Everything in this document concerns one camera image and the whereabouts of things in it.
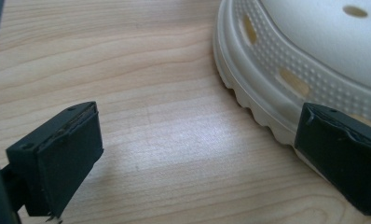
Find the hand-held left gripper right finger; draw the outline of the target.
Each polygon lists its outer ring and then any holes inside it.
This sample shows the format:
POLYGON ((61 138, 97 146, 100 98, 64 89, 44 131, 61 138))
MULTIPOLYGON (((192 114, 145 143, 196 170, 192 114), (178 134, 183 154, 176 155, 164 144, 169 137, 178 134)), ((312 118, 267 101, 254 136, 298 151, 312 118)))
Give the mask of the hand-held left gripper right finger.
POLYGON ((333 108, 305 103, 295 149, 359 211, 371 216, 371 127, 333 108))

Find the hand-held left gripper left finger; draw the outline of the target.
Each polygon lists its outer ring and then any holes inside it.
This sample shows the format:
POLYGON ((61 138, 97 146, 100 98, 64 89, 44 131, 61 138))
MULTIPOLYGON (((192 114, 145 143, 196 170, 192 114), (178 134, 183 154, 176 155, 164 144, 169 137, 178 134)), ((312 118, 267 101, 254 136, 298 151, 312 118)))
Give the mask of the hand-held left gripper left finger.
POLYGON ((32 217, 60 217, 103 154, 94 102, 70 106, 7 149, 11 171, 25 180, 32 217))

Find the cream clog shoe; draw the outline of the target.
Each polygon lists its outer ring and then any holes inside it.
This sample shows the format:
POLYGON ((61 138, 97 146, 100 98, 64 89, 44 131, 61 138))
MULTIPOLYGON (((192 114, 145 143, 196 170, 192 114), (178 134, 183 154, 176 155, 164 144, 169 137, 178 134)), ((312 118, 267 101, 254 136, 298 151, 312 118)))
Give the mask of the cream clog shoe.
POLYGON ((305 103, 371 127, 371 0, 222 0, 213 51, 226 87, 282 144, 305 103))

